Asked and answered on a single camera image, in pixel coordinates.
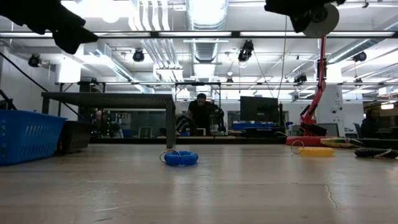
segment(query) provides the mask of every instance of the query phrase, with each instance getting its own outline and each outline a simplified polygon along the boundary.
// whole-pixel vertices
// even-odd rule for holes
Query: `desk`
[[[50,100],[82,108],[109,109],[165,109],[167,148],[175,145],[175,105],[171,94],[126,94],[126,93],[42,93],[42,113],[49,113]]]

